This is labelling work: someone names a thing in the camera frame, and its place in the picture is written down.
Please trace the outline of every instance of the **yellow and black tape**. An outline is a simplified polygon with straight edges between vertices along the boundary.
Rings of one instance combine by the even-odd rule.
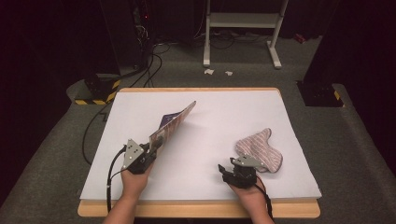
[[[102,99],[95,99],[94,97],[92,99],[75,99],[75,103],[77,105],[106,105],[112,102],[116,97],[117,88],[119,87],[119,85],[119,80],[114,82],[110,93]]]
[[[335,100],[338,102],[338,104],[345,106],[343,101],[341,100],[341,96],[338,93],[338,91],[334,91],[334,96],[335,96]]]

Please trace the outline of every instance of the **white metal stand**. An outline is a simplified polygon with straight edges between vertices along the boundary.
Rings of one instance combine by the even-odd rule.
[[[210,27],[273,28],[273,38],[267,41],[267,46],[274,67],[280,69],[282,65],[277,56],[275,44],[288,2],[289,0],[283,0],[279,13],[211,13],[210,0],[207,0],[204,66],[210,65]]]

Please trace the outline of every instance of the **pink cloth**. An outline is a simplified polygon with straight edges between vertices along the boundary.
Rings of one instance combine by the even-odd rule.
[[[271,137],[271,129],[266,128],[260,133],[253,134],[236,142],[236,153],[239,156],[249,155],[262,163],[262,167],[256,169],[263,172],[275,173],[282,165],[282,154],[268,144]]]

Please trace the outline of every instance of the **wire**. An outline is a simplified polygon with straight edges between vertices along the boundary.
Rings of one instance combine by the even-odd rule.
[[[89,165],[92,165],[92,162],[87,159],[87,155],[85,154],[85,138],[87,137],[88,130],[90,129],[90,126],[93,123],[93,120],[96,119],[96,117],[98,117],[98,115],[101,114],[102,111],[104,111],[112,103],[113,102],[110,102],[109,104],[105,105],[102,109],[99,110],[99,112],[97,112],[95,114],[95,116],[93,116],[93,118],[91,119],[91,121],[88,124],[87,128],[85,129],[84,135],[82,136],[82,147],[81,147],[82,156],[84,157],[85,162],[87,162]]]
[[[147,69],[146,66],[141,66],[141,67],[139,67],[136,71],[127,73],[127,74],[122,75],[122,76],[119,76],[119,77],[113,77],[112,80],[121,80],[121,79],[124,79],[124,78],[126,78],[126,77],[132,77],[132,76],[134,76],[134,75],[137,75],[137,74],[141,73],[141,72],[142,72],[143,70],[145,70],[145,69]]]
[[[194,40],[198,40],[199,38],[204,37],[204,36],[205,36],[205,34],[198,35],[198,36],[196,36],[196,37],[194,38]]]
[[[151,58],[151,62],[153,61],[153,59],[154,59],[154,56],[155,57],[157,57],[159,60],[160,60],[160,66],[158,66],[158,68],[157,68],[157,70],[155,70],[155,72],[152,74],[152,75],[150,75],[149,77],[148,77],[148,80],[145,82],[145,85],[143,86],[143,87],[146,87],[146,85],[150,82],[150,81],[152,81],[152,78],[158,73],[158,71],[161,69],[161,67],[163,66],[163,59],[160,57],[160,56],[158,56],[157,54],[152,54],[152,58]]]
[[[124,153],[126,151],[126,145],[124,145],[124,147],[117,153],[117,155],[114,157],[113,161],[111,162],[110,165],[110,169],[108,170],[108,176],[107,176],[107,189],[106,189],[106,203],[107,203],[107,212],[110,212],[111,210],[111,180],[112,178],[119,174],[120,172],[124,171],[121,170],[117,173],[115,173],[114,175],[111,175],[112,171],[113,171],[113,166],[114,163],[116,162],[117,158],[120,156],[120,154]]]
[[[149,71],[150,67],[152,66],[152,62],[153,60],[151,59],[151,62],[146,71],[131,86],[129,86],[129,88],[132,88]]]
[[[200,32],[201,29],[202,29],[202,25],[204,24],[206,0],[203,1],[203,2],[204,2],[204,6],[203,6],[203,9],[202,9],[201,24],[199,25],[199,28],[198,28],[198,30],[197,30],[197,33],[194,35],[194,38],[198,36],[199,32]]]
[[[236,37],[235,42],[237,42],[237,43],[257,43],[257,42],[266,41],[266,40],[268,40],[269,37],[270,37],[269,35],[257,35],[256,37],[249,39],[249,40],[238,39],[238,37]]]
[[[152,83],[152,80],[150,81],[150,77],[151,77],[151,73],[150,73],[150,71],[148,70],[148,80],[145,82],[145,85],[143,86],[143,87],[146,87],[146,85],[148,85],[148,87],[150,87],[150,83]]]
[[[161,43],[161,44],[157,44],[157,45],[155,45],[154,46],[154,48],[156,49],[157,47],[159,47],[159,46],[167,46],[168,48],[166,49],[166,50],[163,50],[163,51],[160,51],[160,52],[154,52],[153,51],[153,53],[155,53],[155,54],[163,54],[163,53],[166,53],[170,48],[171,48],[171,44],[169,44],[169,43]]]
[[[234,43],[235,43],[235,38],[232,35],[221,35],[221,36],[228,36],[230,38],[228,39],[221,39],[221,40],[230,40],[231,39],[231,43],[229,45],[227,45],[226,47],[217,47],[215,45],[213,45],[212,43],[210,43],[210,46],[213,47],[214,49],[228,49],[230,48]]]
[[[146,39],[149,38],[149,33],[148,33],[147,29],[146,29],[144,26],[142,26],[142,25],[136,25],[136,28],[141,28],[141,29],[143,29],[143,31],[140,31],[140,30],[139,30],[139,33],[140,33],[140,34],[138,34],[138,35],[141,35],[141,37],[145,37]]]
[[[265,192],[265,190],[260,188],[257,184],[254,184],[254,187],[256,187],[262,193],[262,195],[264,196],[265,202],[267,203],[268,215],[270,216],[270,218],[272,220],[274,220],[274,217],[273,217],[273,214],[272,214],[273,208],[272,208],[272,203],[271,203],[270,197],[268,197],[268,194]]]

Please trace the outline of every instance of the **table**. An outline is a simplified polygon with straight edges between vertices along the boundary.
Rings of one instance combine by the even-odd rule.
[[[271,41],[267,41],[267,47],[271,54],[275,69],[282,67],[277,56],[275,44],[279,35],[280,27],[285,16],[289,0],[282,0],[279,13],[213,13],[210,11],[210,0],[207,1],[206,30],[204,47],[204,66],[210,65],[210,28],[211,27],[245,27],[245,28],[271,28],[274,29]]]
[[[275,88],[153,88],[122,89],[120,92],[155,91],[277,91]],[[314,218],[320,215],[316,199],[273,199],[274,217]],[[107,214],[105,200],[81,200],[78,214],[82,217],[104,217]],[[174,200],[166,202],[139,202],[137,217],[248,217],[237,200]]]

